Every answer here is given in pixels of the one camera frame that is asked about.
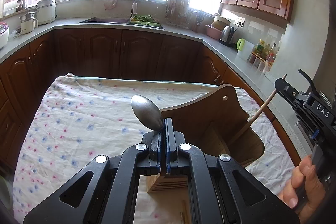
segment green basket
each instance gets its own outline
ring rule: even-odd
[[[130,24],[145,25],[150,27],[161,27],[160,23],[144,22],[144,21],[130,21]]]

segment countertop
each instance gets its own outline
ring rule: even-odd
[[[172,35],[175,37],[187,38],[190,40],[198,41],[206,45],[218,57],[220,57],[226,64],[228,64],[243,80],[259,95],[262,100],[266,100],[274,90],[274,79],[270,80],[264,74],[249,62],[245,62],[237,55],[237,51],[232,48],[220,44],[217,40],[208,37],[202,33],[195,33],[191,30],[185,30],[162,24],[165,28],[156,29],[144,26],[135,25],[122,25],[113,23],[79,23],[89,18],[68,18],[58,19],[53,23],[42,25],[36,28],[33,32],[21,35],[11,41],[0,50],[0,63],[3,62],[8,56],[16,52],[18,49],[28,44],[30,41],[38,38],[39,36],[48,33],[54,29],[64,28],[113,28],[113,29],[127,29],[127,30],[142,30],[147,32],[162,33]],[[311,153],[311,149],[296,126],[297,118],[290,105],[281,98],[278,94],[275,95],[273,100],[268,105],[280,124],[283,126],[288,136],[290,137],[293,145],[295,146],[301,158]]]

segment wooden knife block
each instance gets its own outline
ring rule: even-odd
[[[264,144],[251,127],[231,145],[226,145],[249,118],[232,85],[221,85],[188,103],[163,108],[161,113],[163,118],[172,118],[174,130],[182,132],[187,143],[199,147],[205,154],[229,154],[245,167],[264,153]],[[188,186],[185,176],[170,177],[166,174],[165,164],[161,166],[159,175],[147,177],[147,191]]]

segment power outlet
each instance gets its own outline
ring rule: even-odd
[[[245,22],[245,18],[240,17],[240,18],[237,18],[235,20],[235,25],[243,27],[244,26],[244,22]]]

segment metal spoon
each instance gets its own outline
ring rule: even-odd
[[[134,114],[139,121],[147,128],[154,131],[161,131],[163,119],[161,111],[151,100],[141,95],[134,95],[131,100]]]

